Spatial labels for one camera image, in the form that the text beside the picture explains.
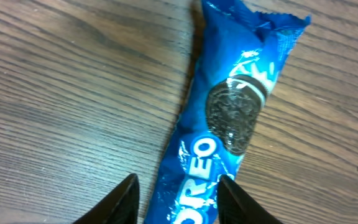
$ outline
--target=wooden surface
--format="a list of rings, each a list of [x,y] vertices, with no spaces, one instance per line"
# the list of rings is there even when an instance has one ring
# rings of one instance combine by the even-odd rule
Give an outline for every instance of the wooden surface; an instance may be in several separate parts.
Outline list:
[[[250,0],[313,15],[237,182],[284,223],[358,224],[358,0]],[[127,174],[141,208],[191,71],[191,0],[0,0],[0,223],[71,223]]]

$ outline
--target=wooden table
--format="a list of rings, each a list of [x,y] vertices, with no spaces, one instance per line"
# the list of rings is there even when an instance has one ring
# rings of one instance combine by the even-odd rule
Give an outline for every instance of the wooden table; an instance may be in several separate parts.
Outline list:
[[[358,0],[313,15],[237,176],[284,223],[358,224]],[[191,0],[0,0],[0,223],[71,223],[127,174],[145,215],[200,52]]]

